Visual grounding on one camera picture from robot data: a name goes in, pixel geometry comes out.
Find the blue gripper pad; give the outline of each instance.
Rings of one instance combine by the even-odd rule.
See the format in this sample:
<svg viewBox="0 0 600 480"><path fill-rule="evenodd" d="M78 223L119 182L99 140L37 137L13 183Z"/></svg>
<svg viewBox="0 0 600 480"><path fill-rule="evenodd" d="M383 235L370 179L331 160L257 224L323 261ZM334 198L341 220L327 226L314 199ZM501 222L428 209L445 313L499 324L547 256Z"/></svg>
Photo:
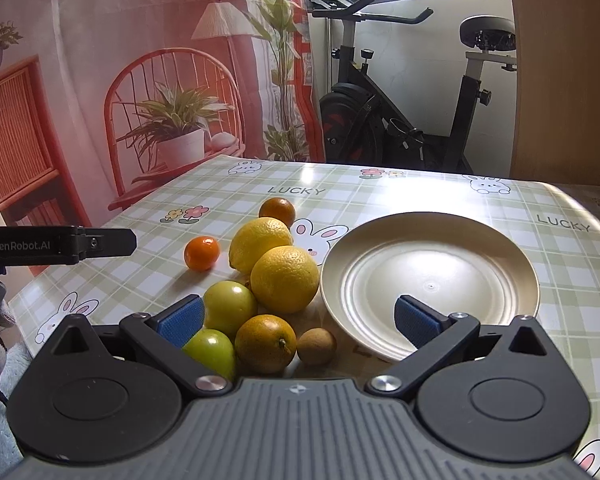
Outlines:
<svg viewBox="0 0 600 480"><path fill-rule="evenodd" d="M153 318L154 330L177 348L182 348L205 322L205 305L191 294Z"/></svg>
<svg viewBox="0 0 600 480"><path fill-rule="evenodd" d="M411 296L401 296L395 302L394 323L416 348L426 345L450 325L447 316Z"/></svg>

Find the bike handlebar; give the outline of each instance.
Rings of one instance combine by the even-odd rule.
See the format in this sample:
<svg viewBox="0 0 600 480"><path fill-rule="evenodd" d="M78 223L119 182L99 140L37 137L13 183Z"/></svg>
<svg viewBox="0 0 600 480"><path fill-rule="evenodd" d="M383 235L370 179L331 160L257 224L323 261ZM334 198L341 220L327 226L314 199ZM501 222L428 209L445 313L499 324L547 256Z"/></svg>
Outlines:
<svg viewBox="0 0 600 480"><path fill-rule="evenodd" d="M358 19L355 21L373 20L375 22L405 23L407 25L422 23L433 14L433 9L430 7L427 7L415 18L402 18L400 16L388 16L386 14L356 14L374 1L375 0L358 0L344 9L314 9L311 14L314 18L331 18L334 20L347 20L356 15Z"/></svg>
<svg viewBox="0 0 600 480"><path fill-rule="evenodd" d="M364 9L366 6L371 5L375 0L358 0L355 3L352 3L349 7L345 9L333 9L333 10L323 10L323 9L315 9L312 11L312 15L314 18L334 18L336 20L346 18L347 16L353 16L359 10Z"/></svg>
<svg viewBox="0 0 600 480"><path fill-rule="evenodd" d="M433 14L433 9L427 7L415 18L402 18L400 16L387 16L386 14L362 14L365 20L373 20L375 22L392 22L392 23L405 23L407 25L416 25L422 23L430 15Z"/></svg>

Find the bunny print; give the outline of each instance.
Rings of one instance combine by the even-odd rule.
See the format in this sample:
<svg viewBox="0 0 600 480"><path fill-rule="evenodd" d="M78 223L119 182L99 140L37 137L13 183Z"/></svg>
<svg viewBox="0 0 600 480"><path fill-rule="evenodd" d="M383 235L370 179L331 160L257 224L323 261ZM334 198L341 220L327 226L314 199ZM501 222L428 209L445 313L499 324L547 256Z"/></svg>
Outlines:
<svg viewBox="0 0 600 480"><path fill-rule="evenodd" d="M91 312L96 310L96 307L98 306L98 300L85 301L80 305L76 305L76 303L78 303L77 292L72 292L64 298L58 307L58 311L47 319L38 329L36 343L42 345L43 342L49 339L49 336L56 329L56 326L60 324L62 318L67 314L84 314L85 316L88 316Z"/></svg>
<svg viewBox="0 0 600 480"><path fill-rule="evenodd" d="M589 442L578 452L573 461L594 476L600 471L600 439Z"/></svg>
<svg viewBox="0 0 600 480"><path fill-rule="evenodd" d="M262 168L262 164L256 160L243 160L238 162L234 167L229 170L230 175L236 175L239 173L255 173Z"/></svg>
<svg viewBox="0 0 600 480"><path fill-rule="evenodd" d="M331 243L344 236L349 231L346 225L325 227L314 233L314 224L307 218L296 220L291 226L294 245L309 251L315 263L321 265Z"/></svg>
<svg viewBox="0 0 600 480"><path fill-rule="evenodd" d="M509 186L494 176L463 176L467 180L471 181L471 189L475 189L478 193L500 193L502 195L508 195L511 192L511 188Z"/></svg>

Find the tablecloth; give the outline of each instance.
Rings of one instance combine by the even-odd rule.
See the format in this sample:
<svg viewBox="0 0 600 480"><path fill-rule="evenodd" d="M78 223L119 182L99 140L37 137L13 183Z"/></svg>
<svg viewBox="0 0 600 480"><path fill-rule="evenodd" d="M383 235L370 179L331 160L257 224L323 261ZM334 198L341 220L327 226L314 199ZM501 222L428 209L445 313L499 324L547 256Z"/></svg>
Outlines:
<svg viewBox="0 0 600 480"><path fill-rule="evenodd" d="M599 194L592 189L571 191L600 213ZM591 400L591 425L583 443L592 442L585 454L591 450L594 465L600 464L600 219L550 184L218 156L107 224L133 229L138 249L132 256L50 267L11 301L28 348L37 352L52 325L71 310L62 309L67 302L93 324L113 324L133 312L159 312L186 294L202 295L219 280L237 278L228 265L230 241L273 196L288 198L296 207L297 222L305 229L301 235L292 229L295 242L305 246L311 241L318 264L348 230L397 212L462 215L512 239L538 276L538 318ZM208 274L187 270L182 259L184 245L203 234L216 237L222 247ZM319 294L305 312L286 318L297 333L324 326L336 335L338 354L322 375L364 380L389 365L339 329ZM302 366L293 371L299 378L309 374L315 375Z"/></svg>

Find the wooden door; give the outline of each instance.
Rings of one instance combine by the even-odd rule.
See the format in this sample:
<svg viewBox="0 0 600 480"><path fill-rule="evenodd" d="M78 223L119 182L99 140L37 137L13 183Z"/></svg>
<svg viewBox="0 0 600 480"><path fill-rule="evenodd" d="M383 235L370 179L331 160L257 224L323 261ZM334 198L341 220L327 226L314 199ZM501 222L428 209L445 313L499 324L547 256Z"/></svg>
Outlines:
<svg viewBox="0 0 600 480"><path fill-rule="evenodd" d="M511 177L600 185L600 0L512 0L518 104Z"/></svg>

